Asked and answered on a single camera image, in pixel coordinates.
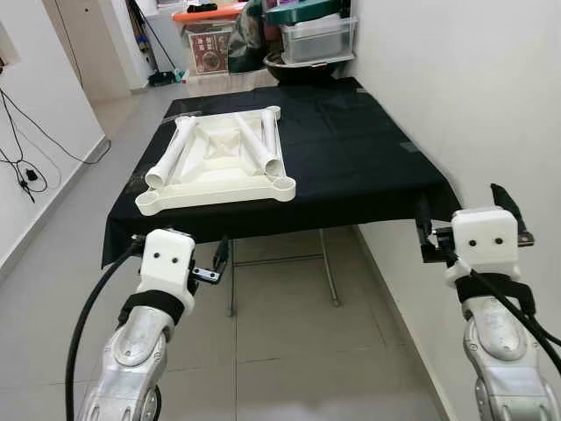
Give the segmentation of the white plastic children table top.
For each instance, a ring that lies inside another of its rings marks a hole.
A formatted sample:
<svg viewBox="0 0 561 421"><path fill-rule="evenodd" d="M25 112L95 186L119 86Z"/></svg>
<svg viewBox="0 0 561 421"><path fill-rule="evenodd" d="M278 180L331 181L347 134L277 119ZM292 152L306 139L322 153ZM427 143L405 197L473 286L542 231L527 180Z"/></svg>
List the white plastic children table top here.
<svg viewBox="0 0 561 421"><path fill-rule="evenodd" d="M149 189L143 175L146 191L139 194L135 204L141 214L152 216L158 212L225 202L247 202L273 199L288 202L296 196L296 180L286 174L283 156L281 176L263 173L245 145L245 136L233 117L241 115L252 131L261 139L260 110L245 110L221 115L193 116L197 124L185 145L179 161L168 177L163 189ZM281 109L278 111L277 129L281 148Z"/></svg>

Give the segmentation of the black tablecloth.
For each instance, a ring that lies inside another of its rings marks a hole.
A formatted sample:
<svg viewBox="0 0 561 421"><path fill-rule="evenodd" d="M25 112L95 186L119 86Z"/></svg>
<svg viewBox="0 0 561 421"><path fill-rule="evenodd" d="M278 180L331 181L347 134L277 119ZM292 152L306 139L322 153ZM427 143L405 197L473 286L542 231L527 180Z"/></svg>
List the black tablecloth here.
<svg viewBox="0 0 561 421"><path fill-rule="evenodd" d="M413 219L421 200L434 220L449 220L460 208L437 165L376 97L353 79L182 97L168 105L166 116L191 111L220 115L268 105L280 108L278 132L286 172L296 181L294 199L224 203L144 216L135 204L146 189L144 173L156 164L174 132L171 125L160 124L107 216L102 265L116 260L133 235L156 228L173 228L197 242L211 242Z"/></svg>

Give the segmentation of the beige low bench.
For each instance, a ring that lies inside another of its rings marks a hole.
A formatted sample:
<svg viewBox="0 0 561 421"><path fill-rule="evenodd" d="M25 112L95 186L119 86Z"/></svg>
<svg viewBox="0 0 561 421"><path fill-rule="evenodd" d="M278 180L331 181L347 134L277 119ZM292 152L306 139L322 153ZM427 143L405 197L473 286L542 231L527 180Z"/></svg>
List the beige low bench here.
<svg viewBox="0 0 561 421"><path fill-rule="evenodd" d="M256 71L244 73L196 74L186 72L183 79L181 79L181 83L209 88L256 89L260 87L275 87L278 84L278 80L268 72L268 69L256 69Z"/></svg>

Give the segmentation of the black wok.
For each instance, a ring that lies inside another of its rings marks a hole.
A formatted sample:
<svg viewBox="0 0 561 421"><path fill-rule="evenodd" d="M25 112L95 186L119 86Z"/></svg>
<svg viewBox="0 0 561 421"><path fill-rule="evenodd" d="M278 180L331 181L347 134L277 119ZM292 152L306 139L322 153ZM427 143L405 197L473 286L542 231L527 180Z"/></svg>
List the black wok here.
<svg viewBox="0 0 561 421"><path fill-rule="evenodd" d="M308 67L294 67L283 63L280 53L271 53L263 60L268 73L280 87L286 85L320 85L334 80L334 72L345 64L345 61L321 61Z"/></svg>

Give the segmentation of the clear plastic storage box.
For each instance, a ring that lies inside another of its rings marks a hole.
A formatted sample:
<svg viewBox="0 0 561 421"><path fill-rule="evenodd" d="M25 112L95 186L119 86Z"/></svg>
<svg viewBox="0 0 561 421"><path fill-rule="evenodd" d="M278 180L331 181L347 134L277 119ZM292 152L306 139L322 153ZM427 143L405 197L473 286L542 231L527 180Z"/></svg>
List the clear plastic storage box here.
<svg viewBox="0 0 561 421"><path fill-rule="evenodd" d="M301 67L321 61L347 61L354 57L354 32L359 20L329 15L295 25L284 25L283 52L285 64Z"/></svg>

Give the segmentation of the orange-lidded clear storage box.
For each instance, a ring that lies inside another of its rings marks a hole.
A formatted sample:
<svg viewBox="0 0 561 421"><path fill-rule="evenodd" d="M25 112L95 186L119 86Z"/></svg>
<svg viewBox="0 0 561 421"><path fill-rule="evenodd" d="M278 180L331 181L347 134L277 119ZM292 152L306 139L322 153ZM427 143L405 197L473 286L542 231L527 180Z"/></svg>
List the orange-lidded clear storage box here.
<svg viewBox="0 0 561 421"><path fill-rule="evenodd" d="M221 74L229 71L230 37L237 16L248 3L232 1L216 5L185 5L171 16L180 28L188 58L186 69L193 75Z"/></svg>

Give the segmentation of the black bag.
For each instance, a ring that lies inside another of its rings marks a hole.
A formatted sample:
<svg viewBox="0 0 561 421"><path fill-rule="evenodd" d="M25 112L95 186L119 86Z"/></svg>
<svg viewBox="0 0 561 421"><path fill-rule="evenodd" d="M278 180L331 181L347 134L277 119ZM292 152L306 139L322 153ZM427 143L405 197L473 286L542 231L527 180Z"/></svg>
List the black bag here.
<svg viewBox="0 0 561 421"><path fill-rule="evenodd" d="M228 71L233 74L265 68L268 44L265 39L267 0L247 0L235 19L228 44Z"/></svg>

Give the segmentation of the beige door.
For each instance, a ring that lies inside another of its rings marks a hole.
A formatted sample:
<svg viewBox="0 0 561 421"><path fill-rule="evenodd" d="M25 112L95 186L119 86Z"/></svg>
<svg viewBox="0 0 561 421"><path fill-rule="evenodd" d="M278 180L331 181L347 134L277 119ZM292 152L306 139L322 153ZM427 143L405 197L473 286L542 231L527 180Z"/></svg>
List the beige door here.
<svg viewBox="0 0 561 421"><path fill-rule="evenodd" d="M110 0L40 0L90 102L131 96Z"/></svg>

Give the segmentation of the long-handled broom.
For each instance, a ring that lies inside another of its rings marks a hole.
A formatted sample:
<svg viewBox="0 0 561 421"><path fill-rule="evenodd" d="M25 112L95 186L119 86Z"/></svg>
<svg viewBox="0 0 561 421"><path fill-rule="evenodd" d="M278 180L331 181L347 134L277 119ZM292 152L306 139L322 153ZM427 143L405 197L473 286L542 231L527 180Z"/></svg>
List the long-handled broom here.
<svg viewBox="0 0 561 421"><path fill-rule="evenodd" d="M169 64L171 64L170 69L160 69L155 55L155 48L151 49L153 73L148 76L149 87L166 87L166 85L169 84L179 83L179 72L177 72L174 67L171 55L169 55L163 43L161 43L160 39L158 39L157 33L153 30L151 23L149 23L147 17L144 15L144 12L139 7L139 4L137 4L136 0L127 0L127 3L130 8L130 13L141 28L141 32L145 33L145 40L147 40L148 43L155 40L156 44L160 46L160 51L165 54L168 58Z"/></svg>

